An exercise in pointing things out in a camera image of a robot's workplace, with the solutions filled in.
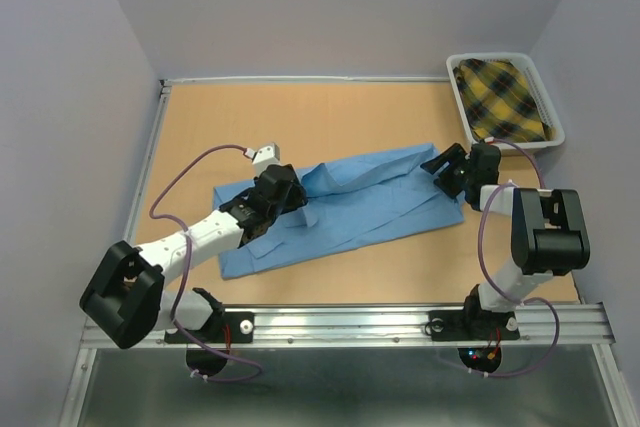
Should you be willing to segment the light blue long sleeve shirt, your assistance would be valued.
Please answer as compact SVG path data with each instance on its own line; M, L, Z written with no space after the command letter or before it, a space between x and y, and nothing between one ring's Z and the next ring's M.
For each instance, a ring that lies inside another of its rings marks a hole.
M306 206L282 215L265 235L218 258L231 280L460 224L460 202L422 164L431 144L380 151L298 170Z

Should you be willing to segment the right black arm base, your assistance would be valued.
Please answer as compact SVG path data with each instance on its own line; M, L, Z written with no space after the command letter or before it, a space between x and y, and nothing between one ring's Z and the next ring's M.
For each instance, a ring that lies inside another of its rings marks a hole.
M520 332L515 313L480 310L469 313L462 308L428 312L428 334L436 342L518 340Z

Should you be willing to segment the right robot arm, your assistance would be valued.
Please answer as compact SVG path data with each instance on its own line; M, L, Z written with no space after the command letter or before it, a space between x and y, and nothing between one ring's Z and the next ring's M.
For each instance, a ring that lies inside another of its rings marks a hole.
M450 198L462 195L483 216L511 220L510 255L496 273L485 272L461 308L431 310L425 332L435 341L516 340L515 309L540 285L584 268L590 243L579 195L571 189L517 187L499 181L503 141L455 143L422 164Z

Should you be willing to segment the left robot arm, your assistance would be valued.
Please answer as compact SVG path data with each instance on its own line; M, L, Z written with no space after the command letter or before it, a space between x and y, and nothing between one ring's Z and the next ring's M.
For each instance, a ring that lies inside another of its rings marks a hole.
M154 242L120 241L106 251L80 308L121 349L171 326L165 285L221 253L264 235L279 216L307 204L294 168L271 164L254 185L201 221Z

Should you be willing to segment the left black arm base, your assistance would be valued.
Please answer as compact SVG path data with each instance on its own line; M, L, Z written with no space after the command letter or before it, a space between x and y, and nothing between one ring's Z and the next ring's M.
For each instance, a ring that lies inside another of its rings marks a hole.
M192 337L206 344L253 342L255 315L251 311L178 312L177 320Z

